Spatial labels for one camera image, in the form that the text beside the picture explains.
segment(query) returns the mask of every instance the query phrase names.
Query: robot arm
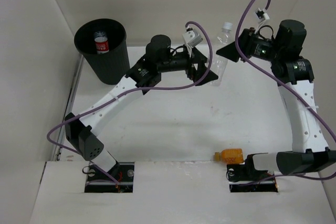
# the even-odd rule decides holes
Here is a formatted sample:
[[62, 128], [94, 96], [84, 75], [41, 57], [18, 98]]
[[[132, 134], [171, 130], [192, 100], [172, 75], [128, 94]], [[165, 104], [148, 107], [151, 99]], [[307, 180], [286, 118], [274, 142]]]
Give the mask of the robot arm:
[[[316, 111], [313, 95], [314, 75], [307, 59], [300, 56], [306, 37], [304, 24], [295, 20], [281, 22], [276, 38], [260, 39], [253, 28], [244, 29], [239, 45], [248, 57], [271, 62], [275, 77], [295, 90]], [[216, 52], [237, 62], [240, 55], [232, 43]], [[318, 172], [336, 162], [336, 151], [329, 150], [317, 119], [287, 89], [279, 92], [292, 129], [292, 151], [250, 154], [243, 169], [245, 178], [258, 180], [254, 173], [268, 170], [284, 175]]]
[[[115, 176], [119, 163], [104, 148], [98, 139], [103, 128], [127, 105], [142, 97], [148, 92], [139, 90], [120, 96], [125, 91], [136, 88], [154, 87], [161, 81], [161, 73], [170, 71], [185, 71], [193, 82], [198, 81], [206, 71], [207, 58], [195, 46], [202, 41], [200, 34], [190, 28], [183, 35], [185, 45], [182, 52], [171, 52], [171, 41], [165, 35], [156, 35], [146, 46], [146, 53], [121, 78], [120, 82], [96, 104], [83, 111], [87, 112], [112, 100], [116, 101], [97, 112], [83, 116], [66, 125], [66, 138], [78, 153], [86, 160], [98, 165], [111, 176]], [[218, 79], [210, 71], [198, 86]], [[70, 113], [65, 117], [68, 120], [75, 115]]]

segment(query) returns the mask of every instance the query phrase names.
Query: clear plastic bottle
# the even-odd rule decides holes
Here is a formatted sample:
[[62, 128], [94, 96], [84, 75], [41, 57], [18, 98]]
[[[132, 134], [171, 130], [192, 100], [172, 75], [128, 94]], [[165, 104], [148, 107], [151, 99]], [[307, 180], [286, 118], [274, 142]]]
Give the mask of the clear plastic bottle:
[[213, 61], [211, 71], [218, 75], [218, 79], [210, 82], [212, 86], [219, 86], [227, 65], [227, 59], [216, 54], [216, 51], [233, 42], [231, 37], [232, 23], [225, 22], [213, 44]]

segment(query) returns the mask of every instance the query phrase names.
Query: orange bottle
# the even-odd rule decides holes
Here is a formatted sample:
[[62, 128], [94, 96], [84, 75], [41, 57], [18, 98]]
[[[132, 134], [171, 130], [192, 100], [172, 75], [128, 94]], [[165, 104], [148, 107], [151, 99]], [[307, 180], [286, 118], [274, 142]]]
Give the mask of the orange bottle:
[[226, 164], [241, 164], [244, 162], [242, 149], [225, 149], [221, 153], [215, 152], [215, 161]]

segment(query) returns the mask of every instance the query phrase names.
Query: white table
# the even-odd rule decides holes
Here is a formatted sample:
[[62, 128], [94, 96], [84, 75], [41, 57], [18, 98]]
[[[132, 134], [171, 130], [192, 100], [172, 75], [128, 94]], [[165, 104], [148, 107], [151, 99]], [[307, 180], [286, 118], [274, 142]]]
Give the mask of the white table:
[[[207, 55], [205, 46], [200, 50]], [[133, 65], [144, 47], [128, 51]], [[162, 79], [162, 87], [190, 83], [183, 72]], [[111, 88], [85, 62], [72, 111]], [[63, 150], [61, 161], [72, 162], [47, 163], [30, 224], [335, 223], [320, 182], [288, 177], [277, 180], [279, 193], [230, 193], [225, 166], [209, 161], [225, 148], [245, 154], [291, 149], [276, 84], [241, 62], [229, 62], [219, 88], [150, 91], [99, 139], [117, 160], [136, 161], [134, 192], [84, 194], [87, 162]]]

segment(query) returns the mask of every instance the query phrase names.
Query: bottle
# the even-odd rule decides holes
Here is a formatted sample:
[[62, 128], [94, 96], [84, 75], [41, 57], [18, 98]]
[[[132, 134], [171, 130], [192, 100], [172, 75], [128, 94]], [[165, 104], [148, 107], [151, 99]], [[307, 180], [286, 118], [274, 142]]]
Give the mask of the bottle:
[[244, 162], [242, 149], [225, 149], [221, 153], [215, 152], [215, 161], [222, 161], [228, 165], [242, 164]]
[[227, 59], [217, 55], [216, 51], [232, 42], [231, 30], [232, 23], [225, 22], [213, 44], [213, 61], [211, 64], [211, 71], [218, 75], [218, 79], [210, 82], [210, 85], [212, 86], [219, 86], [222, 81], [224, 70], [227, 65]]
[[104, 31], [95, 32], [94, 41], [96, 43], [97, 54], [101, 55], [110, 51], [107, 35]]

